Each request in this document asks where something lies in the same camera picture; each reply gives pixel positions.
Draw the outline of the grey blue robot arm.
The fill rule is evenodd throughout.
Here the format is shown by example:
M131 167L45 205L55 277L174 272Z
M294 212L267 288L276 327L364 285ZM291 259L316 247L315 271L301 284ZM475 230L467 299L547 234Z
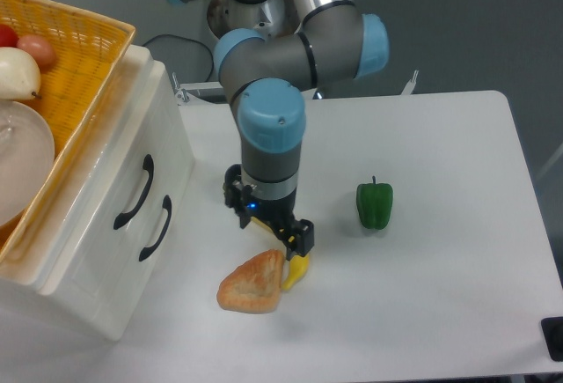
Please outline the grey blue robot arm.
M232 1L261 6L268 0ZM378 72L390 51L381 19L360 13L354 0L293 2L296 32L269 37L257 27L233 26L213 54L241 144L240 162L224 176L225 203L241 225L252 219L265 224L288 257L305 256L314 245L312 222L293 213L306 124L303 93Z

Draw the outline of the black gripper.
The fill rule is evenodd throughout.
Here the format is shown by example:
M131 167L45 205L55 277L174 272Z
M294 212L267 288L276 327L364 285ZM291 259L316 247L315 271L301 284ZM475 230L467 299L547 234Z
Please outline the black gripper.
M224 203L234 209L239 225L244 229L252 218L266 225L285 247L285 258L308 254L315 244L314 224L306 219L295 220L293 209L296 189L274 200L258 195L258 188L242 181L240 164L230 166L224 175Z

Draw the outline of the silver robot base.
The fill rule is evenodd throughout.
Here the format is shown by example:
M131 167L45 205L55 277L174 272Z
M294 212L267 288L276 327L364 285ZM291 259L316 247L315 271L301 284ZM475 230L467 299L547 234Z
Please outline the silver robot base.
M245 28L270 40L295 33L300 27L293 0L266 0L261 4L211 0L207 21L209 30L217 39L234 29Z

